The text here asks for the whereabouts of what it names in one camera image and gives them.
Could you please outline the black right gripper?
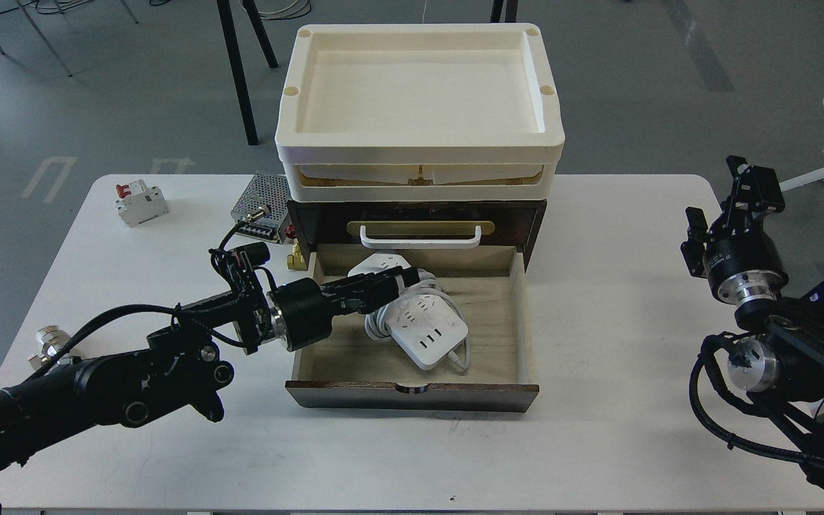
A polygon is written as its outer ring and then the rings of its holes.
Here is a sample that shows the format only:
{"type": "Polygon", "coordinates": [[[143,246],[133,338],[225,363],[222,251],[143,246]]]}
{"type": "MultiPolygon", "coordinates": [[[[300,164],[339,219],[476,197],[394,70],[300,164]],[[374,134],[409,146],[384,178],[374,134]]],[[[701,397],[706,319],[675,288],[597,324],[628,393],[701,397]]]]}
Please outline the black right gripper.
{"type": "Polygon", "coordinates": [[[776,172],[747,165],[741,156],[729,155],[725,161],[733,183],[718,218],[707,224],[703,209],[685,209],[685,264],[690,276],[706,278],[715,300],[776,300],[789,281],[774,241],[764,231],[766,216],[785,209],[776,172]]]}

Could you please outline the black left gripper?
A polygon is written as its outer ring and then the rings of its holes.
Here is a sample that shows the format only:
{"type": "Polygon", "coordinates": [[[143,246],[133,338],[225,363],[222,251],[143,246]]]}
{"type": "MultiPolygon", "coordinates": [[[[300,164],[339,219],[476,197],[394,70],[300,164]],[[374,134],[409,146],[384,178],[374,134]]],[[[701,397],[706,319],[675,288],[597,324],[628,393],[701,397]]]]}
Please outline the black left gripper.
{"type": "Polygon", "coordinates": [[[398,290],[374,290],[395,287],[408,289],[421,282],[418,268],[377,268],[318,284],[301,278],[269,293],[275,334],[285,349],[298,351],[323,341],[333,333],[333,319],[351,313],[369,314],[398,299],[398,290]]]}

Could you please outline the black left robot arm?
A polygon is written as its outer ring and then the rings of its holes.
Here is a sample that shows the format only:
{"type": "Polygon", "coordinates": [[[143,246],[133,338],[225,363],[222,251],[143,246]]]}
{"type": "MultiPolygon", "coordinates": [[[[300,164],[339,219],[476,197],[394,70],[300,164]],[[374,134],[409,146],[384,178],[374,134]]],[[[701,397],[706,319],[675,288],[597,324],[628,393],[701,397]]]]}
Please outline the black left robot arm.
{"type": "Polygon", "coordinates": [[[324,284],[312,278],[280,286],[270,281],[264,291],[256,270],[269,258],[265,243],[212,249],[210,261],[228,284],[226,293],[173,308],[108,310],[25,381],[1,388],[0,471],[96,425],[137,428],[185,406],[217,423],[225,416],[218,391],[235,375],[220,358],[219,342],[252,354],[280,338],[293,352],[329,337],[335,316],[375,312],[426,276],[395,266],[324,284]],[[171,323],[150,333],[144,350],[60,360],[95,330],[135,313],[170,314],[171,323]]]}

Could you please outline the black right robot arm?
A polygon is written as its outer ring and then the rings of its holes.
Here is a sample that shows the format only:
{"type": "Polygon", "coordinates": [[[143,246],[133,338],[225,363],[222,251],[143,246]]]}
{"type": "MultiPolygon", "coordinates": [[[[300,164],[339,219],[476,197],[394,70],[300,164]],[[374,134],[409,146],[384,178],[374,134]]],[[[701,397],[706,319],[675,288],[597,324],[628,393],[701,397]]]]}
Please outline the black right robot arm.
{"type": "Polygon", "coordinates": [[[720,216],[707,224],[700,208],[688,207],[680,250],[690,275],[735,306],[741,333],[704,338],[690,373],[690,406],[730,449],[798,465],[824,490],[824,281],[798,298],[782,294],[789,277],[764,231],[765,216],[785,209],[776,172],[735,155],[726,163],[732,189],[720,216]],[[701,372],[726,404],[772,421],[793,449],[752,442],[716,423],[700,400],[701,372]]]}

